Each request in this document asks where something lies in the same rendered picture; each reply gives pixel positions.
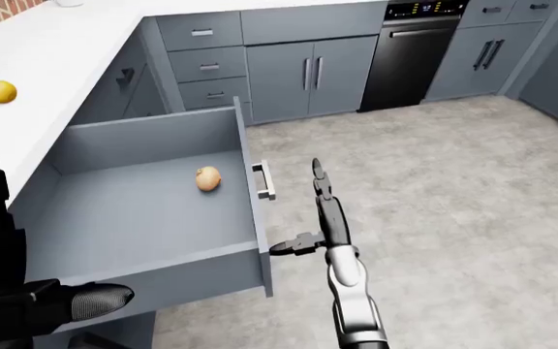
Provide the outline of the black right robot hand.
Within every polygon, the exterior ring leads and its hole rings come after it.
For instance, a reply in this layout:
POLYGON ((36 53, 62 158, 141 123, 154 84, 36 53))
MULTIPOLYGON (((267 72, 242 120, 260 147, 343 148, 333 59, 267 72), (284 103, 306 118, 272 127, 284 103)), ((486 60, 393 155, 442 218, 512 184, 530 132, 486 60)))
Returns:
POLYGON ((308 255, 318 248, 331 249, 351 245, 348 222, 340 201, 332 194, 331 182, 319 159, 312 160, 313 188, 320 231, 303 233, 269 248, 271 256, 308 255))

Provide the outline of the open grey drawer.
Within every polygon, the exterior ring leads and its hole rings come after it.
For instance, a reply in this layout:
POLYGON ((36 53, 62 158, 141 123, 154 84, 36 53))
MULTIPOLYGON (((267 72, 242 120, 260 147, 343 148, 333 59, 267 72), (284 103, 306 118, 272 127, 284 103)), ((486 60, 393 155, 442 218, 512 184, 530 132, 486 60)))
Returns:
POLYGON ((11 204, 28 281, 122 284, 111 322, 261 287, 268 243, 241 104, 68 127, 11 204), (196 185, 214 167, 213 191, 196 185))

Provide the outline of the wide grey drawer front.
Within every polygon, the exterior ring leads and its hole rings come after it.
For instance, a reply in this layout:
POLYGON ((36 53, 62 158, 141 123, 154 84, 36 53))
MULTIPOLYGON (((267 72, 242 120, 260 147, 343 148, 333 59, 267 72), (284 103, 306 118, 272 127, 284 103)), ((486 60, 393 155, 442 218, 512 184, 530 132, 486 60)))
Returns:
POLYGON ((157 16, 167 51, 243 46, 240 12, 157 16))

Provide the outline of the brown onion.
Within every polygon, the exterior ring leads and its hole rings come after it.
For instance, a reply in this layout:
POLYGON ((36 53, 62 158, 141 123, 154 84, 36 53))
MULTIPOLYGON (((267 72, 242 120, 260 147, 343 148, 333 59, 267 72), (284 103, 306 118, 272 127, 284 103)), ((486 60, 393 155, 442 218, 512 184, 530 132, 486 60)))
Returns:
POLYGON ((214 167, 199 168, 196 171, 196 185, 201 191, 213 191, 222 181, 222 177, 214 167))

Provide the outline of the black dishwasher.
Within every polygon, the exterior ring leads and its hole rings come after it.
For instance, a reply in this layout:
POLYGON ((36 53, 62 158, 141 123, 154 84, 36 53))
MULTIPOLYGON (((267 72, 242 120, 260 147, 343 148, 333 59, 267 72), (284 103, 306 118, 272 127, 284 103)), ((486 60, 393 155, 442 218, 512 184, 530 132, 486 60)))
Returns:
POLYGON ((387 3, 359 112, 410 107, 425 97, 469 0, 387 3), (453 28, 452 34, 388 36, 390 31, 453 28))

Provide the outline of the yellow lemon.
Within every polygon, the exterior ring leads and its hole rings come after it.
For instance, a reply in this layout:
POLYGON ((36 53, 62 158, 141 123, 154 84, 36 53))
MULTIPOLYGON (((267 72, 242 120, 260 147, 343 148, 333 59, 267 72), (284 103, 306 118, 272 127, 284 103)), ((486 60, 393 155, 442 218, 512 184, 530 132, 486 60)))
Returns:
POLYGON ((17 96, 17 89, 5 80, 0 80, 0 104, 9 104, 17 96))

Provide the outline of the long grey false panel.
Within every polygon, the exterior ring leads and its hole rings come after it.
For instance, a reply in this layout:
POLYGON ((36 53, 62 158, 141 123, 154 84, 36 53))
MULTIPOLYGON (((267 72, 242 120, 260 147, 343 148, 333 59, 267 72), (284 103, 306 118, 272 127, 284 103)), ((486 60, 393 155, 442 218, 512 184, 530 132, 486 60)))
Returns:
POLYGON ((386 7, 386 2, 362 2, 243 11, 243 42, 256 46, 374 35, 386 7))

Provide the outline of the grey corner cabinet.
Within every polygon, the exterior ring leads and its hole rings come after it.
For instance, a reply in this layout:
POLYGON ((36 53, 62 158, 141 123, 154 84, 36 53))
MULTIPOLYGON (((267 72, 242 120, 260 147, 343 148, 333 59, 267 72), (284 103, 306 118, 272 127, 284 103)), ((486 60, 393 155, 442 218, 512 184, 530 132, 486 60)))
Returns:
POLYGON ((157 19, 147 16, 109 63, 70 124, 91 124, 183 110, 157 19), (121 76, 122 69, 130 67, 135 69, 135 76, 127 89, 121 89, 116 78, 121 76))

